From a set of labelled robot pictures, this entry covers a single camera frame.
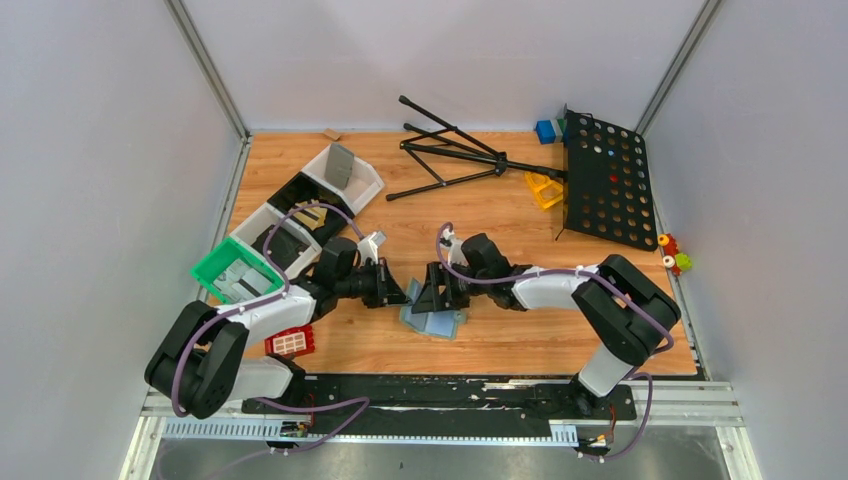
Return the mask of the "black folding tripod stand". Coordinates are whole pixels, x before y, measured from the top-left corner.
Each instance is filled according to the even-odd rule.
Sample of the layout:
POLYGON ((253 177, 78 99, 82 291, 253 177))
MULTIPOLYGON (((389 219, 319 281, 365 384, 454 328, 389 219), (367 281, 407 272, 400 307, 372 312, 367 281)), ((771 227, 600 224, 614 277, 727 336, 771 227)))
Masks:
POLYGON ((398 147, 405 152, 415 163, 428 173, 433 183, 405 191, 389 193, 385 195, 388 202, 397 201, 414 195, 428 193, 434 190, 457 186, 460 184, 481 180, 489 177, 501 177, 509 170, 517 170, 524 173, 539 174, 547 176, 552 180, 567 181, 569 173, 564 169, 557 169, 542 165, 533 165, 513 161, 505 151, 499 151, 471 134, 460 129, 458 126, 435 115, 430 110, 412 101, 407 96, 398 96, 398 102, 433 121, 438 130, 426 130, 409 122, 403 124, 406 132, 413 134, 399 142, 398 147), (430 158, 444 158, 468 162, 475 165, 485 166, 486 170, 455 178, 446 178, 440 175, 428 162, 430 158))

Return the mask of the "black perforated music stand tray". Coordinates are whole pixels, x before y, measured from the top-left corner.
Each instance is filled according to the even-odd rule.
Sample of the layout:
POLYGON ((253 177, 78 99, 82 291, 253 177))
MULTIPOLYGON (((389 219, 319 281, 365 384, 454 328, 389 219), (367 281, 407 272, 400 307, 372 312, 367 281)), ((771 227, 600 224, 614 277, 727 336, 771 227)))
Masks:
POLYGON ((644 137, 589 113, 565 111, 563 228, 639 250, 658 248, 644 137))

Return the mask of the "silver cards in green bin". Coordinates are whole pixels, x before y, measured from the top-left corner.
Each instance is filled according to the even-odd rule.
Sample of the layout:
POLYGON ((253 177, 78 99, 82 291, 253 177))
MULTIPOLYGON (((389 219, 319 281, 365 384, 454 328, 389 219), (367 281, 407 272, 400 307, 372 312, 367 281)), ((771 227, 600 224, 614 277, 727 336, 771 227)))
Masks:
POLYGON ((273 283, 260 270, 236 260, 213 280, 212 286, 222 302, 233 304, 264 295, 273 283))

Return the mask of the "grey card holder in bin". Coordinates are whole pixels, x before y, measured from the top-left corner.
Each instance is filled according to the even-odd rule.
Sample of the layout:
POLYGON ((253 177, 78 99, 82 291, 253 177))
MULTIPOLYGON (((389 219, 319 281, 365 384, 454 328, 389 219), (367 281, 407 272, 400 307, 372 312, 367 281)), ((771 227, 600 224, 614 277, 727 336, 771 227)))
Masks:
POLYGON ((324 179, 334 188, 344 190, 352 176, 355 155, 339 143, 331 143, 327 154, 324 179))

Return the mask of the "red white toy block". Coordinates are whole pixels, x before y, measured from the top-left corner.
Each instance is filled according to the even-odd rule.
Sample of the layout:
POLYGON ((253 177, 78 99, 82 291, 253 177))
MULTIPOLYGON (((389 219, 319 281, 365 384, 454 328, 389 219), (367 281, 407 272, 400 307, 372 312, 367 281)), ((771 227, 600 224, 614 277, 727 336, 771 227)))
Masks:
POLYGON ((313 328, 311 325, 293 327, 280 331, 264 341, 266 355, 297 357, 315 351, 313 328))

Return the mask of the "yellow plastic toy frame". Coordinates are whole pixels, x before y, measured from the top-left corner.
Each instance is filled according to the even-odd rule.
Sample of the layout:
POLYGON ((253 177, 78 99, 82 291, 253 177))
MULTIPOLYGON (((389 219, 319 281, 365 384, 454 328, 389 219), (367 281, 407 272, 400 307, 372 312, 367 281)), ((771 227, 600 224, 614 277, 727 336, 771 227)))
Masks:
POLYGON ((543 211, 560 204, 564 200, 564 187, 548 176, 537 173, 524 173, 524 180, 530 189, 536 205, 543 211))

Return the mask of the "white plastic bin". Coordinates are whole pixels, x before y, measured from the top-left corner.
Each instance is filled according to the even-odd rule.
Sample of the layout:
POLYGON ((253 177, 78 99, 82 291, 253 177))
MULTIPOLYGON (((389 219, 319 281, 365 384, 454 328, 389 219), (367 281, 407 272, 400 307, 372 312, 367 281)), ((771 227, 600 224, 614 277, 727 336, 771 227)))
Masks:
POLYGON ((371 164, 354 154, 353 172, 348 186, 344 190, 334 188, 324 179, 329 145, 300 172, 339 197, 354 215, 358 215, 384 189, 385 183, 371 164))
POLYGON ((294 219, 286 220, 280 224, 275 231, 273 231, 274 227, 283 216, 284 214, 275 207, 268 203, 263 203, 238 226, 236 226, 230 233, 230 236, 242 246, 246 247, 250 253, 255 254, 260 260, 267 263, 267 257, 270 258, 270 251, 268 248, 271 239, 280 227, 285 228, 289 233, 309 245, 307 250, 298 260, 296 260, 286 270, 283 270, 287 277, 295 278, 318 258, 320 247, 317 241, 312 238, 310 232, 305 227, 300 226, 294 219), (264 253, 264 257, 261 257, 260 254, 251 247, 251 244, 256 240, 257 236, 269 226, 273 226, 273 228, 265 240, 264 249, 266 249, 266 252, 264 253))

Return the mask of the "gold cards in black bin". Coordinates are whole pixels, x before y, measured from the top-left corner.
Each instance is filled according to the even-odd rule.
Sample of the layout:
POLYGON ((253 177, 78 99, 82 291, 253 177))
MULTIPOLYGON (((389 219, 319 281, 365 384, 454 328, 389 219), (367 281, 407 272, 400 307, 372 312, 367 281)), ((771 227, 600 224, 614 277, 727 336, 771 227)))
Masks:
POLYGON ((293 218, 307 229, 317 230, 324 227, 327 223, 328 209, 318 205, 316 202, 304 201, 296 203, 293 210, 293 218))

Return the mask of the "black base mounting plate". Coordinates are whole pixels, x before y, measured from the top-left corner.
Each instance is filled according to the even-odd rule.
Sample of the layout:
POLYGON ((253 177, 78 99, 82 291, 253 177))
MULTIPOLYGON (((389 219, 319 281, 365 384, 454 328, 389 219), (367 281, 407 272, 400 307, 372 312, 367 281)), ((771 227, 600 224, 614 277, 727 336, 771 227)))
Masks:
POLYGON ((637 417, 630 387, 592 400, 563 376, 298 373, 282 396, 242 410, 282 406, 307 409, 314 434, 389 437, 542 437, 553 420, 607 428, 637 417))

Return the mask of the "red yellow green toy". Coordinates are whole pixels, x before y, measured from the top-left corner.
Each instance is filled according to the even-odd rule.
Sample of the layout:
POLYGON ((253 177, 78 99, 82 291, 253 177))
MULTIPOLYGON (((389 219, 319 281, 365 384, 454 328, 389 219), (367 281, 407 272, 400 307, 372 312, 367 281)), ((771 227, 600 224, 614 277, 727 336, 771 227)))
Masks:
POLYGON ((663 265, 674 276, 679 277, 682 273, 693 268, 691 258, 681 249, 676 238, 669 233, 657 237, 657 242, 662 250, 663 265))

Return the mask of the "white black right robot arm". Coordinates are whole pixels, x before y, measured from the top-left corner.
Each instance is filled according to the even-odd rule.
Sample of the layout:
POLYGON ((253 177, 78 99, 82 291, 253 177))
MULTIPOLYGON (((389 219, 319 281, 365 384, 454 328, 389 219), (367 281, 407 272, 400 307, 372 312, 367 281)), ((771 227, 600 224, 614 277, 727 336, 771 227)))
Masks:
POLYGON ((673 345, 681 310, 668 294, 618 254, 573 269, 513 264, 484 233, 459 240, 442 233, 439 260, 416 287, 411 315, 455 313, 485 295, 505 310, 580 312, 601 345, 575 377, 585 396, 603 398, 654 354, 673 345))

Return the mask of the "green plastic bin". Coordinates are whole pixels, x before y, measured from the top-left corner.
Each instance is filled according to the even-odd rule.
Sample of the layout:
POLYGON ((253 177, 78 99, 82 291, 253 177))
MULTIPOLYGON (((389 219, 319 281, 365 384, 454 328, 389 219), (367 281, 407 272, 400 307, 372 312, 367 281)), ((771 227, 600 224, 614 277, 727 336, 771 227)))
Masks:
POLYGON ((284 285, 263 259, 229 237, 193 266, 190 273, 224 304, 247 302, 284 285))

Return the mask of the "blue toy block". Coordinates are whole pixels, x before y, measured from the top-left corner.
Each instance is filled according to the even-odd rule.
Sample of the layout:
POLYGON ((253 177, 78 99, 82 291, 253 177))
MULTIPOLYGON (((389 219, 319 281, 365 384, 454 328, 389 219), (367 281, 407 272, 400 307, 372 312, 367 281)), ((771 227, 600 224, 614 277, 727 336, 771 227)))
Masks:
POLYGON ((534 127, 540 144, 562 143, 566 132, 567 122, 564 118, 537 121, 534 127))

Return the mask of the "small wooden block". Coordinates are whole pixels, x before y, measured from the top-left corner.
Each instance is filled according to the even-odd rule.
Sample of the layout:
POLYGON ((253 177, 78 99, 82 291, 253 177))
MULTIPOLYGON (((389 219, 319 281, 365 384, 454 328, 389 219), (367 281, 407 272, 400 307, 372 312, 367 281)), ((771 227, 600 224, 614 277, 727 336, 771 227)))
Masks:
POLYGON ((337 142, 342 138, 342 134, 339 131, 336 131, 331 128, 327 128, 323 131, 323 135, 329 138, 333 142, 337 142))

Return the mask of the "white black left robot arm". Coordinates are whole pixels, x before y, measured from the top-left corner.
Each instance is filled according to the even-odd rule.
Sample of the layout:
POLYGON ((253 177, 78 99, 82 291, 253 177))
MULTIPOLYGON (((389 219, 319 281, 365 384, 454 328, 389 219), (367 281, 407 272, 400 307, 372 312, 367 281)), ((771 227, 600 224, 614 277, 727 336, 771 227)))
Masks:
POLYGON ((278 291, 234 305, 187 304, 147 364, 146 383, 171 399, 178 414, 197 419, 231 400, 252 398, 298 410, 306 397, 304 370, 280 354, 246 359, 246 348, 320 320, 341 299, 359 299, 368 308, 407 304, 378 254, 385 240, 382 231, 359 242, 335 237, 309 270, 278 291))

